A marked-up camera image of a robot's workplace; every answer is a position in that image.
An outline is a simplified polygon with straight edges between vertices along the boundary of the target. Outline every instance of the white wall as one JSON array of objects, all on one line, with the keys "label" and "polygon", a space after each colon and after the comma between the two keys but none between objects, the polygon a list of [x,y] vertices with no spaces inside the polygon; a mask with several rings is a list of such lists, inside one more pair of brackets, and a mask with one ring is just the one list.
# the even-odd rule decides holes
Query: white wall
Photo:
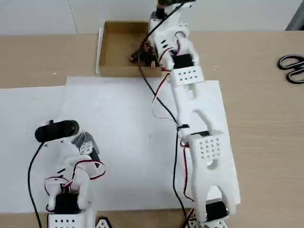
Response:
[{"label": "white wall", "polygon": [[[156,3],[156,0],[69,1],[71,8],[68,0],[0,0],[0,35],[97,32],[105,20],[147,20]],[[301,2],[197,0],[197,5],[186,10],[183,17],[192,30],[284,30]]]}]

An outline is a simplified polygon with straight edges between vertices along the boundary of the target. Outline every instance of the white bracket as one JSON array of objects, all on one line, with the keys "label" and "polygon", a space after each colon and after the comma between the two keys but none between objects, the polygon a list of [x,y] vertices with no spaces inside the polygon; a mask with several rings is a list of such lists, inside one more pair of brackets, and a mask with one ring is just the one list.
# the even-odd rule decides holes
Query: white bracket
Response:
[{"label": "white bracket", "polygon": [[189,85],[204,82],[203,72],[200,66],[190,66],[171,71],[174,86]]},{"label": "white bracket", "polygon": [[220,131],[212,131],[211,135],[202,137],[192,135],[189,138],[192,158],[192,194],[196,209],[197,220],[200,223],[207,221],[207,196],[213,186],[217,186],[222,193],[222,201],[228,215],[236,212],[234,193],[233,155],[230,145]]}]

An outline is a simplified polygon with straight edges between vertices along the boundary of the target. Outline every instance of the perforated plate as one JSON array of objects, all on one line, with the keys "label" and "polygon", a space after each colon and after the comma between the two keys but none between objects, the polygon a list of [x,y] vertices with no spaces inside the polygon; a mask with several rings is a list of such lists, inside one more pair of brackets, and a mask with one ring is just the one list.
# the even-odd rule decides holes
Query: perforated plate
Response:
[{"label": "perforated plate", "polygon": [[48,228],[86,228],[84,215],[49,214]]}]

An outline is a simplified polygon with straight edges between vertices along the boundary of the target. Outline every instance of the mounting holes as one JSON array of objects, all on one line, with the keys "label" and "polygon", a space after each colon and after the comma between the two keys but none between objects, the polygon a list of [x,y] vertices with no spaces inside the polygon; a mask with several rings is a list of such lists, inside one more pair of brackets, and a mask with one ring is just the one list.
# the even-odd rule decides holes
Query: mounting holes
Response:
[{"label": "mounting holes", "polygon": [[218,160],[217,159],[213,159],[213,160],[207,162],[207,168],[209,170],[214,170],[214,169],[217,168],[217,166],[218,166]]}]

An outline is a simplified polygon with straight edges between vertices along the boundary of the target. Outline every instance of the black wire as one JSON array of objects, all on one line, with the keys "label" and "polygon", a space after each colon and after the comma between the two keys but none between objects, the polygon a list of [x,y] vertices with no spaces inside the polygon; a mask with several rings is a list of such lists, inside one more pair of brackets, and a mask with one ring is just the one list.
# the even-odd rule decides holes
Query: black wire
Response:
[{"label": "black wire", "polygon": [[178,11],[185,3],[181,3],[178,7],[176,7],[171,13],[169,13],[157,26],[155,26],[155,28],[153,28],[148,35],[145,37],[145,39],[143,39],[142,43],[141,43],[141,49],[144,45],[144,43],[148,40],[148,38],[150,37],[150,35],[160,26],[162,25],[169,17],[171,17],[176,11]]},{"label": "black wire", "polygon": [[[153,93],[153,95],[155,96],[156,93],[152,89],[150,83],[148,82],[146,76],[144,75],[142,67],[140,66],[140,55],[141,55],[141,52],[138,54],[138,69],[139,69],[139,71],[140,71],[140,73],[142,75],[142,78],[144,79],[145,83],[147,84],[147,86],[149,87],[149,89],[151,90],[151,92]],[[174,115],[172,114],[172,112],[170,111],[170,109],[158,97],[157,97],[157,100],[167,110],[167,112],[169,113],[169,115],[171,116],[171,118],[173,119],[173,121],[178,125],[178,123],[176,121],[176,118],[174,117]]]},{"label": "black wire", "polygon": [[181,206],[182,212],[184,213],[184,216],[185,216],[185,219],[186,219],[187,226],[190,228],[190,226],[189,226],[189,221],[188,221],[188,219],[187,219],[187,213],[186,213],[184,204],[182,203],[181,198],[180,198],[180,196],[178,195],[178,193],[177,193],[177,191],[176,191],[176,188],[175,188],[175,175],[176,175],[176,165],[177,165],[177,155],[178,155],[178,142],[179,142],[179,135],[178,135],[178,133],[179,133],[179,131],[177,130],[177,131],[176,131],[176,142],[175,142],[174,169],[173,169],[173,190],[174,190],[174,193],[175,193],[176,198],[177,198],[178,201],[180,202],[180,206]]},{"label": "black wire", "polygon": [[29,167],[28,167],[28,193],[29,193],[30,200],[32,201],[32,204],[33,204],[33,207],[34,207],[34,210],[35,210],[35,214],[36,214],[36,217],[37,217],[39,228],[42,228],[42,225],[41,225],[41,220],[40,220],[40,217],[39,217],[39,214],[38,214],[38,211],[37,211],[37,208],[36,208],[36,204],[34,202],[34,198],[33,198],[33,195],[32,195],[32,190],[30,189],[30,171],[32,169],[32,165],[34,163],[34,160],[37,157],[37,155],[38,155],[41,147],[43,146],[43,144],[44,144],[44,142],[41,143],[40,146],[38,147],[34,157],[30,161],[30,164],[29,164]]}]

